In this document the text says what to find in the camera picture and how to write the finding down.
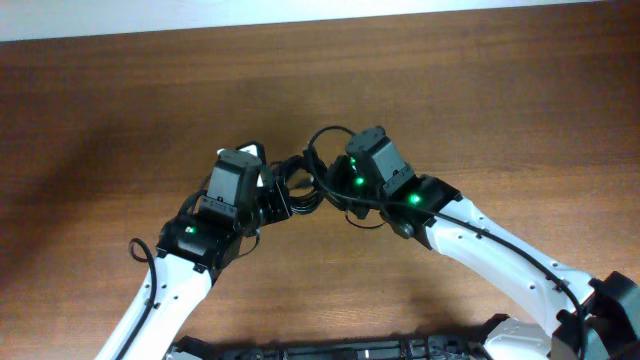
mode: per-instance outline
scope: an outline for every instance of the green led light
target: green led light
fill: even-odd
[[[409,202],[412,203],[413,205],[418,205],[420,201],[422,201],[422,198],[420,197],[420,195],[412,194],[411,196],[409,196]]]

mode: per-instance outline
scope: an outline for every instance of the white wall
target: white wall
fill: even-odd
[[[584,1],[0,0],[0,41]]]

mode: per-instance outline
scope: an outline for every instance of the brown wooden surface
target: brown wooden surface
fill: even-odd
[[[385,126],[542,251],[640,280],[638,18],[616,2],[0,44],[0,358],[95,356],[147,271],[127,241],[155,244],[216,149],[255,139],[282,159],[329,124]],[[327,161],[346,140],[329,137]],[[375,337],[498,312],[526,317],[325,204],[264,229],[179,336]]]

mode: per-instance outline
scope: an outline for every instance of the black cable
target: black cable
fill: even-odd
[[[142,251],[144,251],[144,255],[146,259],[141,258],[135,254],[135,252],[133,251],[133,246],[135,244],[138,244],[142,248]],[[151,294],[149,295],[149,299],[145,304],[145,308],[144,308],[144,312],[142,313],[142,316],[140,316],[138,323],[131,331],[131,334],[129,334],[129,338],[127,339],[127,341],[124,343],[124,345],[122,345],[122,349],[120,349],[118,356],[116,356],[116,360],[120,360],[124,357],[124,355],[127,353],[127,350],[129,350],[129,347],[133,343],[133,340],[135,340],[136,336],[138,335],[138,332],[140,332],[142,325],[144,325],[144,322],[149,316],[149,313],[151,312],[151,308],[153,307],[156,301],[156,290],[158,288],[158,276],[156,274],[156,264],[153,262],[153,255],[151,254],[151,250],[149,250],[149,247],[147,246],[147,244],[145,244],[144,241],[138,238],[131,239],[131,241],[129,241],[129,253],[131,254],[134,260],[149,263],[149,273],[151,274]]]
[[[209,173],[209,174],[207,174],[207,176],[205,176],[204,180],[202,180],[202,183],[200,184],[200,187],[198,189],[204,190],[204,187],[207,185],[209,180],[211,180],[211,173]]]
[[[323,129],[321,129],[320,131],[318,131],[315,135],[313,135],[313,137],[311,137],[311,140],[309,141],[308,147],[307,147],[307,154],[311,153],[311,150],[313,149],[313,144],[315,143],[315,141],[318,139],[318,137],[320,135],[322,135],[324,132],[329,131],[329,130],[341,130],[344,131],[348,134],[350,134],[351,136],[355,135],[355,133],[343,126],[328,126],[325,127]],[[445,215],[439,212],[435,212],[435,211],[429,211],[426,209],[420,209],[417,208],[415,206],[403,203],[403,202],[399,202],[399,201],[387,201],[387,200],[371,200],[371,199],[363,199],[363,198],[358,198],[358,197],[354,197],[354,196],[350,196],[350,195],[346,195],[346,194],[341,194],[338,192],[333,191],[331,188],[329,188],[323,181],[323,179],[318,175],[318,172],[315,169],[314,163],[312,161],[312,159],[309,157],[307,159],[308,163],[309,163],[309,169],[311,171],[311,174],[313,175],[314,179],[318,182],[319,186],[323,188],[324,191],[326,191],[328,194],[331,194],[334,197],[340,197],[342,199],[345,200],[349,200],[349,201],[353,201],[353,202],[357,202],[357,203],[361,203],[361,204],[365,204],[365,205],[369,205],[375,208],[385,208],[386,206],[401,206],[401,207],[405,207],[405,208],[410,208],[413,211],[418,211],[430,216],[434,216],[434,217],[439,217],[443,220],[449,221],[453,224],[456,224],[462,228],[471,230],[475,233],[477,233],[479,236],[485,236],[495,242],[497,242],[498,244],[506,247],[507,249],[515,252],[516,254],[518,254],[519,256],[523,257],[525,260],[527,260],[531,265],[533,265],[536,269],[540,270],[543,274],[545,274],[547,276],[547,278],[552,281],[560,290],[562,290],[567,297],[569,298],[569,300],[571,301],[571,303],[573,304],[573,306],[576,308],[576,316],[577,316],[577,322],[578,322],[578,329],[580,331],[580,347],[582,348],[582,351],[580,352],[580,359],[584,360],[585,358],[585,354],[587,352],[587,327],[585,324],[585,319],[584,319],[584,309],[582,308],[582,305],[580,304],[580,302],[578,301],[578,299],[576,298],[575,294],[573,294],[573,292],[569,289],[569,287],[564,283],[564,281],[562,281],[560,278],[558,278],[553,272],[551,272],[551,270],[547,269],[544,265],[542,265],[540,262],[538,262],[536,259],[534,259],[531,255],[529,255],[527,252],[525,252],[524,250],[520,249],[519,247],[511,244],[510,242],[496,236],[493,235],[491,233],[489,233],[488,231],[484,230],[484,229],[480,229],[476,226],[473,226],[471,224],[468,224],[462,220],[456,219],[454,217],[451,217],[449,215]]]
[[[195,209],[196,204],[198,203],[198,200],[200,199],[200,197],[206,194],[207,194],[207,190],[202,189],[189,195],[189,197],[182,203],[182,206],[180,206],[180,210],[178,210],[178,214],[180,215],[193,214],[193,210]]]
[[[240,254],[240,255],[236,256],[236,258],[235,258],[235,259],[233,259],[233,260],[235,261],[235,260],[240,259],[241,257],[245,257],[245,256],[247,256],[247,255],[251,254],[251,253],[253,252],[253,250],[255,250],[255,249],[258,247],[258,245],[259,245],[259,244],[260,244],[260,233],[258,233],[258,234],[256,235],[256,243],[255,243],[255,244],[253,244],[253,247],[251,248],[251,250],[247,251],[247,252],[246,252],[246,253],[244,253],[244,254]]]
[[[317,157],[313,159],[316,170],[324,175],[327,172],[327,167]],[[271,163],[273,166],[273,173],[276,177],[284,179],[284,184],[289,190],[297,190],[302,188],[311,187],[312,190],[302,196],[289,195],[289,205],[291,211],[297,215],[307,215],[314,212],[324,200],[324,196],[320,189],[310,179],[303,179],[294,186],[289,186],[288,182],[291,177],[298,172],[298,170],[304,170],[307,173],[311,173],[309,165],[304,156],[295,155],[285,161],[278,161]]]
[[[359,225],[354,223],[353,221],[351,221],[351,219],[349,219],[349,210],[345,210],[344,211],[344,219],[347,220],[347,222],[355,227],[357,227],[358,229],[364,229],[364,230],[375,230],[375,229],[379,229],[381,227],[384,226],[384,224],[386,224],[387,222],[382,222],[378,225],[373,225],[373,226],[364,226],[364,225]]]

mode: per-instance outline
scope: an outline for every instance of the wooden table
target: wooden table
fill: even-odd
[[[0,358],[97,354],[216,161],[383,125],[542,251],[640,280],[640,25],[619,3],[0,44]],[[320,140],[326,161],[346,138]],[[250,241],[243,248],[250,247]],[[265,228],[178,336],[378,337],[523,311],[472,271],[324,204]]]

